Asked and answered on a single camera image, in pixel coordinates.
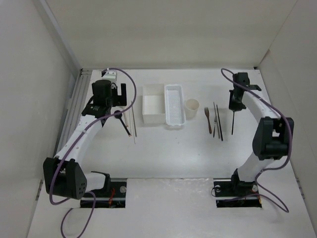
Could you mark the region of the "black chopstick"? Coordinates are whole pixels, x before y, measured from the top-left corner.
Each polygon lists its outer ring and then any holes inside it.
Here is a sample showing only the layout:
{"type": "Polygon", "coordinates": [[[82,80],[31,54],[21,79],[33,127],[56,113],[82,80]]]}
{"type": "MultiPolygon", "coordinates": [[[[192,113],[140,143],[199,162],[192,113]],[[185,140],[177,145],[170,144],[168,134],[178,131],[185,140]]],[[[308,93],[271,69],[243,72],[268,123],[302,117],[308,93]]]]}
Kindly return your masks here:
{"type": "Polygon", "coordinates": [[[221,141],[223,141],[223,134],[222,134],[222,128],[221,128],[221,121],[220,121],[220,115],[219,115],[218,105],[216,105],[216,111],[217,111],[217,118],[218,118],[218,127],[219,127],[220,139],[221,139],[221,141]]]}
{"type": "Polygon", "coordinates": [[[234,121],[235,121],[235,112],[233,111],[232,126],[231,126],[231,135],[233,135],[233,133],[234,133],[234,121]]]}

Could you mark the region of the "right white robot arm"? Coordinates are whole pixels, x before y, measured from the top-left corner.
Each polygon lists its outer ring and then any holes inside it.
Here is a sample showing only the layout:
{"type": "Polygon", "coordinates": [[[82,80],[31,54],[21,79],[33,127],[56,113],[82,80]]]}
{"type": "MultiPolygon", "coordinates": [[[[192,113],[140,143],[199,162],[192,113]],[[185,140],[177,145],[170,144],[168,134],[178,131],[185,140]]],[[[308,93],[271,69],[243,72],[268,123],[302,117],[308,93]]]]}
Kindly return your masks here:
{"type": "Polygon", "coordinates": [[[251,193],[256,178],[268,165],[289,155],[294,121],[282,116],[262,98],[261,88],[250,83],[246,72],[234,73],[232,79],[229,109],[234,113],[249,109],[258,122],[252,141],[252,154],[234,171],[229,183],[231,196],[243,197],[251,193]]]}

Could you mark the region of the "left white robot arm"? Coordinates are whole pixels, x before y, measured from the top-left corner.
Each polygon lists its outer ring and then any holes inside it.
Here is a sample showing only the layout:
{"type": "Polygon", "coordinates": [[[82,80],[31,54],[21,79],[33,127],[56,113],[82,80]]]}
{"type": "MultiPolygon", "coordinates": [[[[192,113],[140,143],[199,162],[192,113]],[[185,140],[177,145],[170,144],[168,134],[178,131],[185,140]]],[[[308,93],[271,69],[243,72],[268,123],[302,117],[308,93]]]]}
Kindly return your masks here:
{"type": "Polygon", "coordinates": [[[111,109],[126,106],[126,84],[117,86],[109,80],[92,84],[93,95],[80,116],[79,123],[63,148],[43,163],[46,191],[50,196],[81,199],[85,193],[95,191],[104,197],[110,193],[111,180],[107,173],[84,173],[81,164],[85,153],[97,133],[103,128],[111,109]]]}

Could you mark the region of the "brown wooden fork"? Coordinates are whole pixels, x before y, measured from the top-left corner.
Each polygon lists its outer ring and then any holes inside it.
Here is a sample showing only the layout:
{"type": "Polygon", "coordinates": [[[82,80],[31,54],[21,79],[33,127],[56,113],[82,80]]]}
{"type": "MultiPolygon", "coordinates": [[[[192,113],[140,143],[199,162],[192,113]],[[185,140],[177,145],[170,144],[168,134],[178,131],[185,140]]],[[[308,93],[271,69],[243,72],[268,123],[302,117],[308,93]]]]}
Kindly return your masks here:
{"type": "Polygon", "coordinates": [[[207,121],[208,121],[209,133],[212,134],[212,127],[211,127],[211,123],[210,123],[210,112],[209,112],[208,107],[204,108],[204,112],[205,112],[205,116],[207,117],[207,121]]]}

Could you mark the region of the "small metal fork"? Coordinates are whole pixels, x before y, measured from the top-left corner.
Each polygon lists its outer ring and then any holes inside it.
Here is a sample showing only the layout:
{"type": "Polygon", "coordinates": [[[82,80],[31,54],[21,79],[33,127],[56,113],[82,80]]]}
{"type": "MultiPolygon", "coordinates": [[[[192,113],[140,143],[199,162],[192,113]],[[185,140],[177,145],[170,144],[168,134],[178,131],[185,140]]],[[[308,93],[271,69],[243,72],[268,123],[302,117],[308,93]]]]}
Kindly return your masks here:
{"type": "Polygon", "coordinates": [[[212,133],[212,136],[213,138],[215,138],[215,128],[216,128],[216,117],[214,118],[214,122],[213,122],[213,133],[212,133]]]}

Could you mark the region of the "black plastic spoon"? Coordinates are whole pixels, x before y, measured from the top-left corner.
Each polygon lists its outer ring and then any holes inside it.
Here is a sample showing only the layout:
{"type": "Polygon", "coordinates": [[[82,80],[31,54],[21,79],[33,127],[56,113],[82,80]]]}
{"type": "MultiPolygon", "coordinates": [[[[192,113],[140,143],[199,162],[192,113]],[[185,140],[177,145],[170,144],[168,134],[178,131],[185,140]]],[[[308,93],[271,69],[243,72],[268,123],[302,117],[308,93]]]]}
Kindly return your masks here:
{"type": "Polygon", "coordinates": [[[128,130],[126,124],[125,124],[124,121],[122,120],[123,114],[121,113],[121,111],[120,111],[120,110],[116,110],[114,113],[115,113],[115,116],[114,116],[114,117],[115,117],[116,119],[120,120],[120,122],[121,122],[122,126],[124,127],[126,133],[128,134],[129,137],[131,137],[132,135],[131,135],[130,131],[128,130]]]}

